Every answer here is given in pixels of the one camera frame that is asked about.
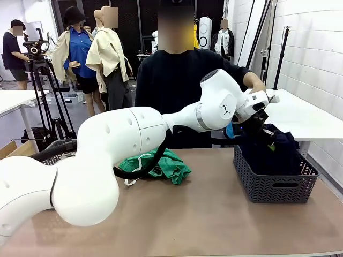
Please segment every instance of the black t-shirt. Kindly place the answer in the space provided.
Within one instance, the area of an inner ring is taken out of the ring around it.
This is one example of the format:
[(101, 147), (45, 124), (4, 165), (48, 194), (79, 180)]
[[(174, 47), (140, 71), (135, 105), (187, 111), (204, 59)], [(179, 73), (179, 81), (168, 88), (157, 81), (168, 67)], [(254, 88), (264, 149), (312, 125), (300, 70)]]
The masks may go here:
[[(139, 67), (135, 106), (152, 107), (161, 114), (178, 112), (200, 100), (201, 79), (216, 69), (225, 70), (238, 82), (242, 90), (246, 90), (243, 77), (249, 70), (231, 64), (214, 52), (194, 49), (172, 55), (165, 51), (157, 51), (146, 58)], [(167, 147), (210, 148), (211, 134), (173, 134)]]
[(24, 69), (24, 61), (17, 58), (12, 52), (20, 52), (17, 38), (10, 32), (6, 32), (2, 41), (4, 53), (4, 66), (10, 70)]

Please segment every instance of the gray pants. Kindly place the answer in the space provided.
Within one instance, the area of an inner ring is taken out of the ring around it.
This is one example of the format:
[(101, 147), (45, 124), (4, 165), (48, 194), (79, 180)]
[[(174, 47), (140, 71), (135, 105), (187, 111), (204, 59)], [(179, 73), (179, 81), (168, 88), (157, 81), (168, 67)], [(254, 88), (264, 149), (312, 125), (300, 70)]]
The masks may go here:
[(128, 82), (123, 82), (120, 68), (105, 77), (105, 82), (111, 111), (133, 106)]

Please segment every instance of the green tag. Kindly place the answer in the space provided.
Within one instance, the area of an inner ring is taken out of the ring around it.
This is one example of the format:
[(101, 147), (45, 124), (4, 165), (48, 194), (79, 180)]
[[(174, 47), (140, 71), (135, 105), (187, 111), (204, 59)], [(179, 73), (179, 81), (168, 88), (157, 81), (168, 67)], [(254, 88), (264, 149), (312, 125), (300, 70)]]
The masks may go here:
[(275, 145), (272, 145), (272, 146), (268, 146), (270, 148), (271, 151), (275, 151)]

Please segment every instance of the green garment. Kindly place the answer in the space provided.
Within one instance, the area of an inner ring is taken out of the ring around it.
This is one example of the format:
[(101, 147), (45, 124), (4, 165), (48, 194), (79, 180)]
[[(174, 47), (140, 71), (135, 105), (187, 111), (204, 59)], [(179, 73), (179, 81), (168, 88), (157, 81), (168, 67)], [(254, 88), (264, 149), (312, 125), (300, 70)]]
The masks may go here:
[[(146, 153), (148, 155), (141, 157), (142, 167), (145, 167), (152, 160), (156, 152), (157, 149), (150, 151)], [(119, 165), (119, 168), (126, 172), (132, 172), (139, 167), (138, 158), (139, 156), (126, 159)], [(182, 180), (187, 177), (189, 173), (191, 173), (191, 170), (188, 166), (171, 150), (166, 149), (158, 165), (149, 172), (149, 175), (154, 178), (170, 178), (173, 184), (180, 185)]]

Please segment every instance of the table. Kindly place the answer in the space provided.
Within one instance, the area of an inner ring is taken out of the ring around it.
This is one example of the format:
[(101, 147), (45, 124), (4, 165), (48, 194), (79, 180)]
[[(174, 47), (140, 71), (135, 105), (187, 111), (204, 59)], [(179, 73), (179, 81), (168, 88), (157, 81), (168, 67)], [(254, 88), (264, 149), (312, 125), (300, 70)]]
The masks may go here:
[[(267, 94), (275, 91), (267, 89)], [(343, 139), (343, 121), (326, 111), (296, 97), (286, 90), (278, 89), (279, 103), (270, 103), (266, 108), (272, 123), (283, 132), (291, 132), (301, 143), (300, 152), (306, 157), (312, 140)]]
[(233, 149), (175, 150), (192, 173), (181, 186), (139, 180), (104, 222), (71, 226), (54, 211), (27, 221), (0, 257), (232, 256), (343, 253), (343, 203), (320, 180), (305, 205), (249, 202)]
[(145, 59), (146, 57), (149, 57), (149, 56), (150, 56), (150, 55), (144, 55), (144, 54), (137, 55), (137, 57), (138, 57), (140, 63), (142, 63), (142, 62), (144, 61), (144, 59)]
[[(34, 139), (34, 135), (27, 119), (27, 113), (25, 110), (25, 107), (27, 106), (25, 103), (33, 99), (36, 99), (34, 90), (0, 90), (0, 117), (20, 109), (29, 139)], [(39, 150), (35, 140), (33, 140), (33, 144), (38, 153)]]

